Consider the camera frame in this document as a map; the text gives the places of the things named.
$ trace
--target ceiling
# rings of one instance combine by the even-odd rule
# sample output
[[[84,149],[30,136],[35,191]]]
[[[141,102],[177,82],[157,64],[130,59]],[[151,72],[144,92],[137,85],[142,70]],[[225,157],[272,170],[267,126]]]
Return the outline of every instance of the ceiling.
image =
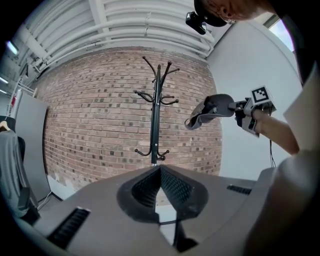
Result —
[[[7,49],[0,76],[11,92],[43,71],[88,52],[123,46],[155,47],[205,59],[228,27],[200,35],[185,24],[193,0],[46,0],[25,20]]]

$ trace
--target brick wall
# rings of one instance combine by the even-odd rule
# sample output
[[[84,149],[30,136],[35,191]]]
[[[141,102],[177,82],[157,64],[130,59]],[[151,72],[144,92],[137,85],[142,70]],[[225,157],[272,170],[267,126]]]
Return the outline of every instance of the brick wall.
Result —
[[[134,90],[153,93],[153,72],[168,61],[181,71],[167,76],[163,95],[179,103],[161,106],[160,152],[164,164],[218,174],[222,154],[221,121],[189,131],[184,121],[207,95],[216,93],[210,70],[194,58],[143,47],[112,48],[83,55],[44,74],[38,98],[49,105],[44,130],[47,172],[77,190],[88,183],[150,166],[151,104]]]

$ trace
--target camera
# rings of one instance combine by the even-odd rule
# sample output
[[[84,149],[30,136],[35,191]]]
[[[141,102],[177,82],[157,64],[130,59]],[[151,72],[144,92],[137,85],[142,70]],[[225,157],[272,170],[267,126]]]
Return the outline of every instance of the camera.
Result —
[[[197,31],[200,35],[206,34],[206,23],[196,14],[195,11],[188,12],[185,17],[185,23]]]

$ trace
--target vent grille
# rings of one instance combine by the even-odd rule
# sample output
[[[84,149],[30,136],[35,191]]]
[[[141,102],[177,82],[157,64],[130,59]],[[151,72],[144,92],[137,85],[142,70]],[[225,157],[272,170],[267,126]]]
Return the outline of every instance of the vent grille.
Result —
[[[244,195],[250,195],[251,190],[252,190],[251,188],[235,186],[235,185],[229,185],[226,187],[226,189],[234,191],[234,192],[238,192],[238,193],[244,194]]]
[[[75,209],[48,237],[48,240],[56,246],[65,249],[89,214],[90,211],[86,209]]]

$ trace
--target floor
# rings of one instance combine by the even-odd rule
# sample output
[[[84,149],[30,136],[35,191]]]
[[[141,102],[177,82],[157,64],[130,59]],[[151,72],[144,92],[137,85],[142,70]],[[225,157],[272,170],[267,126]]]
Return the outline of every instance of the floor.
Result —
[[[164,191],[160,188],[156,195],[155,212],[159,214],[160,232],[170,245],[174,243],[177,212],[170,204]]]

